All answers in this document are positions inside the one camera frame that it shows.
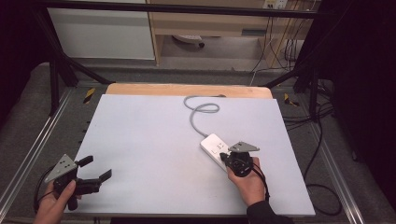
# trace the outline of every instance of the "gray carpet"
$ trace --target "gray carpet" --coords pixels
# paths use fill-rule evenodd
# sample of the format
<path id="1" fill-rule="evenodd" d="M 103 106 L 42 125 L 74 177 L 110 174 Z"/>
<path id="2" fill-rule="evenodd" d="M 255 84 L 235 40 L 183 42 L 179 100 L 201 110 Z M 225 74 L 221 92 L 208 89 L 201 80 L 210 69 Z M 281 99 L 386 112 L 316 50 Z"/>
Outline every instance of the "gray carpet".
<path id="1" fill-rule="evenodd" d="M 192 84 L 221 84 L 221 85 L 248 85 L 251 76 L 242 72 L 224 71 L 186 71 L 161 69 L 96 69 L 103 77 L 119 82 L 154 82 L 154 83 L 192 83 Z M 274 74 L 258 74 L 253 85 L 262 84 L 274 77 Z M 300 106 L 285 105 L 283 92 L 290 93 L 290 99 L 297 97 L 290 92 L 289 86 L 294 80 L 285 82 L 280 88 L 273 90 L 274 97 L 279 102 L 282 115 L 303 116 Z M 12 110 L 7 123 L 0 132 L 0 169 L 2 179 L 0 192 L 3 192 L 8 180 L 17 171 L 19 164 L 29 150 L 43 127 L 50 112 L 50 90 L 48 69 L 38 67 L 25 89 L 20 102 Z M 7 217 L 33 217 L 33 191 L 39 176 L 59 158 L 67 153 L 74 158 L 78 152 L 79 141 L 83 140 L 84 132 L 89 127 L 94 110 L 100 95 L 106 91 L 106 86 L 96 88 L 89 104 L 84 105 L 83 99 L 89 87 L 74 89 L 59 123 L 53 130 L 49 141 L 43 148 L 35 166 L 23 184 L 14 204 L 8 211 Z M 351 159 L 351 152 L 346 139 L 338 126 L 337 120 L 327 117 L 323 120 L 325 139 L 331 148 L 338 165 L 340 166 L 347 184 L 358 204 L 367 223 L 396 223 L 394 211 L 378 186 L 375 184 L 367 167 L 363 163 Z M 314 135 L 308 125 L 289 132 L 290 141 L 299 166 L 303 171 L 308 164 L 317 145 Z M 332 188 L 332 181 L 320 156 L 318 156 L 308 174 L 307 183 L 323 184 Z M 311 199 L 315 205 L 326 210 L 336 210 L 336 200 L 327 191 L 312 189 Z M 90 217 L 66 216 L 66 219 L 90 219 Z M 302 223 L 348 223 L 344 212 L 336 217 L 328 217 L 318 213 L 315 217 L 296 219 Z"/>

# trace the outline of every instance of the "person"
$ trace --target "person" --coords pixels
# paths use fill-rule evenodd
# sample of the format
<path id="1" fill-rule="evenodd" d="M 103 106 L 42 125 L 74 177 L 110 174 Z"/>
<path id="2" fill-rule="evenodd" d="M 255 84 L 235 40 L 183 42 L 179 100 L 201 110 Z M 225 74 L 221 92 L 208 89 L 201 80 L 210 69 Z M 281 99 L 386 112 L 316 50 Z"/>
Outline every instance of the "person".
<path id="1" fill-rule="evenodd" d="M 253 157 L 253 162 L 260 168 L 259 158 Z M 250 172 L 245 177 L 236 176 L 227 167 L 228 178 L 236 185 L 247 205 L 247 218 L 250 224 L 290 224 L 293 223 L 289 217 L 278 216 L 272 210 L 270 204 L 265 201 L 266 188 L 262 180 L 255 172 Z M 45 197 L 40 202 L 34 224 L 56 224 L 60 223 L 64 214 L 67 201 L 73 195 L 76 181 L 72 180 L 64 191 L 57 197 L 53 192 L 52 182 L 48 184 Z"/>

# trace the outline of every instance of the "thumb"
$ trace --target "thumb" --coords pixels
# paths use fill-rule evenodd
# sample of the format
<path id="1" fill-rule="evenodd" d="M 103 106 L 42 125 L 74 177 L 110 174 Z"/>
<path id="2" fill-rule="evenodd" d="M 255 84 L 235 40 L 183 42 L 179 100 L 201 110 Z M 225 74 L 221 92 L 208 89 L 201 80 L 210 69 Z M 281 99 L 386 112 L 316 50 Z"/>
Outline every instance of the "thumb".
<path id="1" fill-rule="evenodd" d="M 69 200 L 69 198 L 73 195 L 75 189 L 76 189 L 76 181 L 72 180 L 66 186 L 64 191 L 62 191 L 62 193 L 59 196 L 58 201 L 56 203 L 61 205 L 64 208 L 66 206 L 67 201 Z"/>

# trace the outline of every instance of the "silver mounting plate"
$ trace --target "silver mounting plate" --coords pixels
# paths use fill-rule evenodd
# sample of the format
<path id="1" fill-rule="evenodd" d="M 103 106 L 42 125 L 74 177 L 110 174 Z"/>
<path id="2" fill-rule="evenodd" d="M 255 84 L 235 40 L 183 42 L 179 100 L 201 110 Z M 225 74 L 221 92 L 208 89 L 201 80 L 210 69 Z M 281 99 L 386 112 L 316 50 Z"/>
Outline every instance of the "silver mounting plate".
<path id="1" fill-rule="evenodd" d="M 251 144 L 245 142 L 238 142 L 237 144 L 228 148 L 231 152 L 249 152 L 249 151 L 259 151 L 259 147 L 255 147 Z"/>
<path id="2" fill-rule="evenodd" d="M 72 159 L 70 159 L 69 156 L 64 154 L 58 161 L 58 163 L 56 163 L 55 167 L 49 173 L 44 182 L 48 184 L 51 180 L 56 179 L 61 175 L 65 175 L 77 168 L 78 166 L 76 165 L 76 163 Z"/>

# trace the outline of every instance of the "white tabletop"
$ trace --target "white tabletop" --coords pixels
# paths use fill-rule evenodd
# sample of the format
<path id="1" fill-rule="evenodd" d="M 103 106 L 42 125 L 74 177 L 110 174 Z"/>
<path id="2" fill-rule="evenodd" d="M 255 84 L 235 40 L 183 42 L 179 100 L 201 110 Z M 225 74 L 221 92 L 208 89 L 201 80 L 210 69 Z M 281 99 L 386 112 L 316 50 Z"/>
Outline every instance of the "white tabletop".
<path id="1" fill-rule="evenodd" d="M 99 193 L 84 195 L 74 213 L 104 216 L 234 216 L 246 206 L 226 173 L 200 149 L 182 96 L 103 95 L 76 160 L 93 155 L 78 177 L 113 176 Z M 315 214 L 276 100 L 197 98 L 217 114 L 197 113 L 196 126 L 229 146 L 244 141 L 260 158 L 279 215 Z"/>

